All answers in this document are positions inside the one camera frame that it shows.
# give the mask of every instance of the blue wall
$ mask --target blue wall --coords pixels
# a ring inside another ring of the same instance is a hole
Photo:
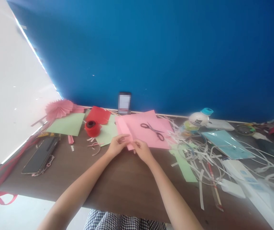
[[[60,94],[81,105],[274,118],[274,0],[10,0]]]

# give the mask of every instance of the smartphone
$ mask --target smartphone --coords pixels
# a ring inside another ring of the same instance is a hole
[[[130,114],[130,100],[131,100],[131,93],[128,93],[128,92],[119,93],[119,99],[118,99],[119,115]]]
[[[56,144],[59,142],[60,137],[46,137],[40,144],[32,158],[24,166],[22,174],[39,173],[44,167],[51,156]]]

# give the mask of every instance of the gingham clothing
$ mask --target gingham clothing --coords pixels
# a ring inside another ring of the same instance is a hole
[[[84,230],[166,230],[161,222],[91,209]]]

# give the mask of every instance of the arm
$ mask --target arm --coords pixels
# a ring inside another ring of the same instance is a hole
[[[134,146],[139,157],[148,165],[154,175],[163,204],[173,228],[175,230],[188,228],[193,230],[203,229],[183,197],[176,190],[172,182],[151,154],[147,144],[140,140],[135,140],[131,144]]]
[[[128,135],[123,134],[112,139],[107,152],[59,197],[39,225],[38,230],[67,229],[106,166],[129,143],[123,141],[126,136]]]

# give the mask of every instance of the hand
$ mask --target hand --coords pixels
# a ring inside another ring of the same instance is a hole
[[[135,148],[135,150],[136,150],[138,156],[141,158],[141,160],[144,161],[144,163],[149,165],[153,160],[155,161],[155,158],[153,157],[146,142],[136,139],[133,142],[131,142],[131,144]]]
[[[127,136],[129,136],[129,134],[121,134],[113,137],[106,154],[112,157],[118,155],[122,149],[130,143],[129,141],[125,141],[125,137]]]

